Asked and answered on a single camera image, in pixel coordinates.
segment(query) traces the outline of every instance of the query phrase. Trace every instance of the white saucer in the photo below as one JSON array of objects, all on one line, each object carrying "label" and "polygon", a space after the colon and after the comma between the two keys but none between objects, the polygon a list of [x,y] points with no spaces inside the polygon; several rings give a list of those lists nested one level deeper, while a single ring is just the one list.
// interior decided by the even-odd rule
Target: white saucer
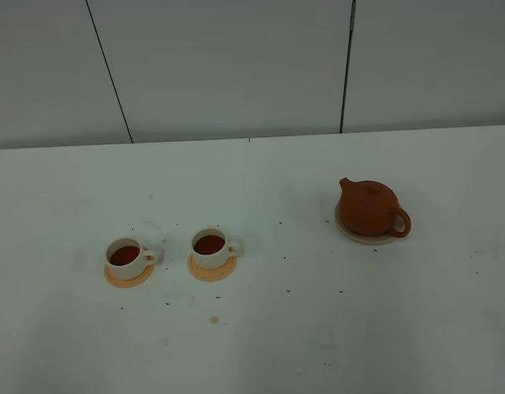
[{"label": "white saucer", "polygon": [[[387,244],[388,242],[392,242],[397,239],[395,236],[391,236],[390,234],[382,234],[381,236],[361,236],[359,234],[356,234],[355,232],[352,232],[347,227],[345,227],[345,225],[340,220],[339,204],[340,203],[338,201],[336,207],[334,208],[334,222],[336,223],[337,229],[341,231],[343,235],[346,236],[347,238],[351,238],[353,241],[368,245]],[[399,231],[403,231],[404,227],[405,225],[404,222],[402,221],[402,218],[397,216],[395,228]]]}]

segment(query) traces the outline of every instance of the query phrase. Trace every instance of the brown tea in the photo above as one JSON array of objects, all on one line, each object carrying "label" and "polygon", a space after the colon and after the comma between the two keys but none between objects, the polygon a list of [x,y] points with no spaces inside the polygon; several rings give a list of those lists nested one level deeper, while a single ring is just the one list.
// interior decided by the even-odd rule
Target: brown tea
[{"label": "brown tea", "polygon": [[225,246],[225,240],[219,236],[204,236],[194,245],[194,250],[199,254],[214,254]]},{"label": "brown tea", "polygon": [[137,246],[123,246],[113,252],[110,263],[113,265],[127,265],[137,259],[139,248]]}]

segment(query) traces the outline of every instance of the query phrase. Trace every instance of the coaster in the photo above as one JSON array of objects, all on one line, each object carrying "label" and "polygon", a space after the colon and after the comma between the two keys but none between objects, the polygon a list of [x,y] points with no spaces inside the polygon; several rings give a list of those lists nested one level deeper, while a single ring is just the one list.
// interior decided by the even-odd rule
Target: coaster
[{"label": "coaster", "polygon": [[[334,208],[334,222],[336,223],[336,227],[339,231],[343,233],[347,238],[351,238],[353,241],[360,242],[361,244],[368,245],[381,245],[387,244],[388,242],[392,242],[397,238],[395,236],[391,236],[390,234],[382,234],[381,236],[361,236],[360,234],[356,234],[349,230],[340,220],[340,203],[336,204]],[[403,231],[405,225],[399,216],[397,216],[395,227],[399,231]]]},{"label": "coaster", "polygon": [[146,269],[141,273],[138,277],[134,277],[133,279],[128,279],[127,281],[124,281],[122,279],[117,279],[112,275],[110,270],[108,269],[108,266],[105,264],[104,265],[104,277],[106,278],[106,281],[115,287],[120,287],[122,289],[127,289],[128,287],[134,287],[142,282],[144,282],[146,279],[149,278],[149,276],[152,274],[154,271],[155,264],[149,265],[146,267]]},{"label": "coaster", "polygon": [[188,256],[188,269],[192,277],[202,282],[217,282],[221,281],[234,271],[237,265],[237,257],[232,256],[225,264],[216,269],[206,269],[197,265],[194,261],[194,256]]}]

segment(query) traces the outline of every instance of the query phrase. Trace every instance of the clay teapot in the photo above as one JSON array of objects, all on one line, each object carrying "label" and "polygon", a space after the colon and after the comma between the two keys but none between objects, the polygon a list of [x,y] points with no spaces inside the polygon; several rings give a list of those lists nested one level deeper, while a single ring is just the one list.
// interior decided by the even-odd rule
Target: clay teapot
[{"label": "clay teapot", "polygon": [[[411,231],[411,219],[398,203],[397,196],[386,185],[375,181],[340,181],[340,220],[351,231],[361,236],[380,236],[388,233],[403,238]],[[405,223],[404,231],[394,228],[397,216]]]}]

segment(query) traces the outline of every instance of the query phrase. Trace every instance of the tea set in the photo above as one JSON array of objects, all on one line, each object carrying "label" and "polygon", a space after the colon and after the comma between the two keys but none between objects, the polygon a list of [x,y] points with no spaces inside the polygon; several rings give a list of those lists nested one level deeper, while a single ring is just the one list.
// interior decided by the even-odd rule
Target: tea set
[{"label": "tea set", "polygon": [[[340,181],[342,197],[334,218],[340,231],[354,241],[377,244],[404,238],[411,231],[411,218],[397,196],[376,181]],[[192,276],[205,282],[221,280],[236,267],[241,245],[229,240],[216,227],[199,230],[191,238],[188,268]],[[154,270],[158,254],[131,237],[114,241],[106,250],[104,276],[117,287],[143,282]]]}]

